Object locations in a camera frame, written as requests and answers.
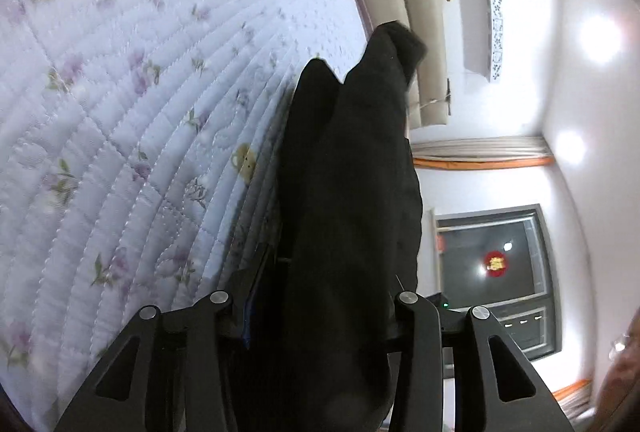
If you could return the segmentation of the black hooded jacket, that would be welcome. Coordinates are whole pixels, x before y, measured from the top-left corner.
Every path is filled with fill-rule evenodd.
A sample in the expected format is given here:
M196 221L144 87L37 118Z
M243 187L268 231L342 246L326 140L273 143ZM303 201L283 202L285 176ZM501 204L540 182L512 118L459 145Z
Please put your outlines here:
M414 289L423 213L406 136L424 43L389 22L338 79L304 68L278 160L276 259L250 314L243 431L373 431L392 404L387 293Z

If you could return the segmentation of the white wall air conditioner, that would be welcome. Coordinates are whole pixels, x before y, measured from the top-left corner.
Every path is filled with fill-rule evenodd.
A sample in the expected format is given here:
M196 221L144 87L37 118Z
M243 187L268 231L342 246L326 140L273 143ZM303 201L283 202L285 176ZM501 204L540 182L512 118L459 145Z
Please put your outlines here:
M461 0L460 10L465 69L496 81L503 61L502 0Z

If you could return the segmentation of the window with red decoration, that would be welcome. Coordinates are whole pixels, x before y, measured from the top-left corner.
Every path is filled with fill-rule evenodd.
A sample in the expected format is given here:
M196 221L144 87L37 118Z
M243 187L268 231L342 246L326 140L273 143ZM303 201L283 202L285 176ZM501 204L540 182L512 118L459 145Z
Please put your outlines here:
M440 217L436 245L450 309L488 308L529 360L559 351L555 269L540 206Z

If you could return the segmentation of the orange and beige curtain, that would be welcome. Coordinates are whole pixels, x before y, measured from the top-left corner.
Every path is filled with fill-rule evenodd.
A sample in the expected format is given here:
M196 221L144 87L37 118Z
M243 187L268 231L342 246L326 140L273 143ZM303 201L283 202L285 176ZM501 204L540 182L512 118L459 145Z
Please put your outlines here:
M544 167L555 162L541 135L412 143L416 168L477 171Z

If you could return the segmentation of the bed with floral quilt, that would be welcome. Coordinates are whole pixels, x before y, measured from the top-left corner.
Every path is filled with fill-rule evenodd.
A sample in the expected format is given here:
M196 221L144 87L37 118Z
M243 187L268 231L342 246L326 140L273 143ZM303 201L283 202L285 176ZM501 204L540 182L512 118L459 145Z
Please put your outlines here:
M29 426L137 309L248 262L300 72L365 44L356 0L1 0L1 383Z

